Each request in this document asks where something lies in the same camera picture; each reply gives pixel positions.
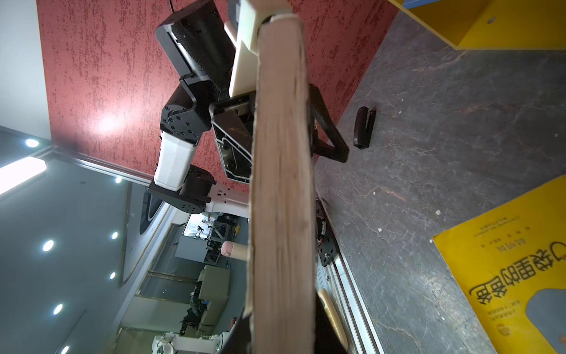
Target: yellow shelf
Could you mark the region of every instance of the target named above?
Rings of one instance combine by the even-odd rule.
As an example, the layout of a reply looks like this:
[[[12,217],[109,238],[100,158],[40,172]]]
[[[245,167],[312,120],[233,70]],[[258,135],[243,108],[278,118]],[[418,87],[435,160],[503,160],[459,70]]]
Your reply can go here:
[[[565,0],[389,0],[455,49],[566,49]]]

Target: yellow book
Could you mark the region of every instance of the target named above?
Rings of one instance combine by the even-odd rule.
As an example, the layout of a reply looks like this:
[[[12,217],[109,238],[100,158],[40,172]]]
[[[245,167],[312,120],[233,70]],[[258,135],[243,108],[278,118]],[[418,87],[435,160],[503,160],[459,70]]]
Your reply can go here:
[[[499,354],[566,352],[566,175],[434,240]]]

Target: fluorescent light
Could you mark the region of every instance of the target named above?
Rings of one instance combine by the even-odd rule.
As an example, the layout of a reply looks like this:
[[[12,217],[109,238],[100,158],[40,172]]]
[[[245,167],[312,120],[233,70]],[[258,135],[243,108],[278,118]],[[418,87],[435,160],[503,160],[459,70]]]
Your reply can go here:
[[[63,309],[63,304],[57,305],[57,307],[53,310],[53,314],[56,315]]]
[[[43,251],[47,252],[47,251],[49,251],[50,249],[52,249],[54,243],[55,243],[55,242],[53,242],[53,240],[49,240],[49,241],[47,241],[46,243],[44,243],[44,244],[43,244]]]
[[[25,141],[25,144],[29,147],[37,147],[39,145],[39,142],[35,139],[27,139]]]
[[[35,157],[24,157],[0,168],[0,194],[45,171],[45,161]]]

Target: red textured panel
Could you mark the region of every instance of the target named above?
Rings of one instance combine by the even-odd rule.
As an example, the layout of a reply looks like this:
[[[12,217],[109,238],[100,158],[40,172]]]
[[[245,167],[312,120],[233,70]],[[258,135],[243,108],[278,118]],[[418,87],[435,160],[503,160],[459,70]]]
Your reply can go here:
[[[174,1],[182,8],[190,1]],[[387,0],[291,1],[305,21],[310,82],[338,122],[397,9]],[[226,1],[216,0],[226,20]],[[167,0],[37,0],[53,142],[153,174],[159,117],[178,75],[155,39]],[[213,133],[193,164],[230,187]]]

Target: blue object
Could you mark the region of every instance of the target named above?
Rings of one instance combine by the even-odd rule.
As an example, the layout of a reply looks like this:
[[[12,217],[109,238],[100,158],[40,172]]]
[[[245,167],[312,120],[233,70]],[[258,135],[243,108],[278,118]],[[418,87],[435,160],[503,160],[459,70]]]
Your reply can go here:
[[[440,0],[405,0],[405,2],[403,3],[403,7],[408,10],[410,8],[415,8],[438,1]]]

